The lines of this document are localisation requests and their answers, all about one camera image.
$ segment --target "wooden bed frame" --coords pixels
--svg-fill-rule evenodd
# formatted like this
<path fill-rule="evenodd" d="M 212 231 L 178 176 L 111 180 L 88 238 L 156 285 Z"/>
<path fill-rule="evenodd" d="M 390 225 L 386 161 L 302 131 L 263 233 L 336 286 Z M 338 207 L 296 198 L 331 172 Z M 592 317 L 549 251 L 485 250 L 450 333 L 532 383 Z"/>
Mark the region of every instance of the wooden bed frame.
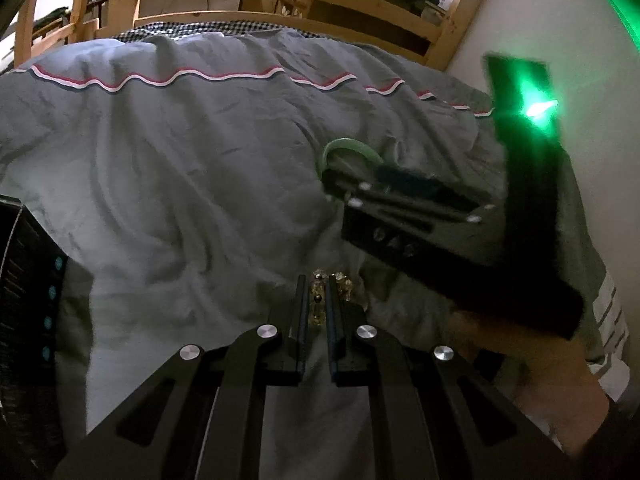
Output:
<path fill-rule="evenodd" d="M 108 38 L 130 28 L 144 25 L 145 23 L 158 21 L 193 23 L 248 20 L 285 25 L 316 34 L 326 34 L 340 40 L 354 43 L 373 44 L 392 54 L 399 54 L 412 61 L 438 70 L 444 70 L 453 58 L 482 0 L 454 0 L 440 25 L 433 25 L 433 23 L 421 19 L 408 10 L 395 6 L 385 0 L 317 1 L 356 10 L 397 27 L 401 27 L 420 38 L 428 40 L 429 46 L 426 52 L 416 53 L 388 41 L 380 40 L 374 36 L 349 28 L 301 18 L 299 16 L 284 16 L 282 14 L 271 14 L 268 12 L 201 10 L 197 12 L 158 14 L 139 18 L 138 9 L 140 0 L 109 0 L 108 20 L 106 26 L 102 28 L 98 28 L 98 20 L 84 21 L 88 0 L 73 0 L 69 24 L 48 34 L 39 43 L 32 45 L 33 17 L 36 0 L 26 0 L 18 13 L 18 22 L 15 29 L 14 66 L 17 67 L 31 57 L 42 54 L 61 40 L 66 39 L 67 43 L 77 43 L 95 38 Z"/>

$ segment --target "bolt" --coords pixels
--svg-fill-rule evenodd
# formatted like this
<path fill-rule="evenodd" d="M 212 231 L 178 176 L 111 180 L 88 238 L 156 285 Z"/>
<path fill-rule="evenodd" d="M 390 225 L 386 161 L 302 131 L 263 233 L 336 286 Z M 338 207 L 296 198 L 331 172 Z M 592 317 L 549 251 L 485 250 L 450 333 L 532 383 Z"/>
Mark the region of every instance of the bolt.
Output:
<path fill-rule="evenodd" d="M 200 349 L 196 345 L 185 345 L 180 348 L 180 357 L 185 361 L 191 361 L 200 355 Z"/>
<path fill-rule="evenodd" d="M 373 229 L 373 239 L 377 242 L 381 242 L 386 237 L 386 231 L 382 227 L 376 227 Z"/>
<path fill-rule="evenodd" d="M 404 251 L 402 251 L 402 256 L 405 258 L 410 258 L 415 254 L 415 245 L 407 244 L 404 246 Z"/>
<path fill-rule="evenodd" d="M 354 209 L 360 209 L 362 207 L 362 200 L 360 200 L 359 198 L 353 197 L 349 199 L 349 201 L 347 202 L 347 205 L 349 207 L 353 207 Z"/>
<path fill-rule="evenodd" d="M 400 248 L 402 247 L 402 242 L 400 241 L 400 237 L 396 236 L 395 238 L 393 238 L 387 244 L 387 247 L 391 247 L 392 249 L 395 249 L 396 251 L 400 250 Z"/>
<path fill-rule="evenodd" d="M 260 325 L 256 331 L 262 339 L 269 339 L 278 333 L 278 329 L 273 325 Z"/>
<path fill-rule="evenodd" d="M 371 325 L 360 325 L 356 329 L 356 334 L 363 339 L 373 339 L 378 334 L 378 330 Z"/>
<path fill-rule="evenodd" d="M 433 349 L 433 355 L 440 361 L 451 361 L 455 352 L 448 346 L 436 346 L 436 348 Z"/>

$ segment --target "bed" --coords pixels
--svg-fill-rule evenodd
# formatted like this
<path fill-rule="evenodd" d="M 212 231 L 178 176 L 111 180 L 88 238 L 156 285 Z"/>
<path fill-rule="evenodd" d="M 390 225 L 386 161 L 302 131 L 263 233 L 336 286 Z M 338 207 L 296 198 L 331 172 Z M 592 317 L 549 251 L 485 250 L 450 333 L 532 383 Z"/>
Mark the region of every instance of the bed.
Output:
<path fill-rule="evenodd" d="M 110 0 L 98 28 L 86 1 L 32 45 L 27 0 L 16 68 L 0 78 L 12 104 L 0 110 L 0 192 L 71 259 L 56 353 L 69 447 L 184 343 L 225 346 L 259 324 L 300 272 L 346 273 L 369 319 L 405 345 L 447 337 L 444 298 L 340 240 L 316 162 L 353 137 L 387 162 L 502 196 L 491 99 L 440 71 L 479 0 L 456 0 L 439 28 L 382 1 L 325 0 L 423 35 L 421 56 L 292 16 L 138 18 L 139 0 Z M 560 189 L 562 275 L 590 306 L 591 367 L 623 399 L 628 329 L 568 159 Z M 373 478 L 367 392 L 328 382 L 324 348 L 318 333 L 300 388 L 268 391 L 262 478 Z"/>

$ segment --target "green light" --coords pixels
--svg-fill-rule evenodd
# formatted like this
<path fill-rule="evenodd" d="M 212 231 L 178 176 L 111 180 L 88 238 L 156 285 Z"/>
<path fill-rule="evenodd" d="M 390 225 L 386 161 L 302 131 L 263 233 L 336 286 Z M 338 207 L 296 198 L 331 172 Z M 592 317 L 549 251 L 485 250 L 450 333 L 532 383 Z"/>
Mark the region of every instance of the green light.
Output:
<path fill-rule="evenodd" d="M 545 103 L 533 103 L 526 111 L 526 115 L 527 117 L 538 117 L 554 106 L 558 106 L 558 100 L 556 99 Z"/>
<path fill-rule="evenodd" d="M 524 105 L 520 113 L 529 118 L 544 136 L 553 137 L 555 129 L 552 118 L 558 100 L 550 92 L 543 91 L 540 82 L 527 72 L 520 73 L 520 95 Z"/>

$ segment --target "black mount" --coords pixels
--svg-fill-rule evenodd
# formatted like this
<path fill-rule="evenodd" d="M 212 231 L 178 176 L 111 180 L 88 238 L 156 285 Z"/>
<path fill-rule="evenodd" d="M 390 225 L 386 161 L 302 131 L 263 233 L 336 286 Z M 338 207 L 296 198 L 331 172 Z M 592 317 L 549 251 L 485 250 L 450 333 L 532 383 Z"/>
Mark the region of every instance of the black mount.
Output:
<path fill-rule="evenodd" d="M 332 380 L 368 386 L 376 480 L 572 478 L 570 460 L 448 347 L 404 348 L 326 280 Z M 257 480 L 265 389 L 304 373 L 308 284 L 228 347 L 186 345 L 56 469 L 57 480 Z"/>

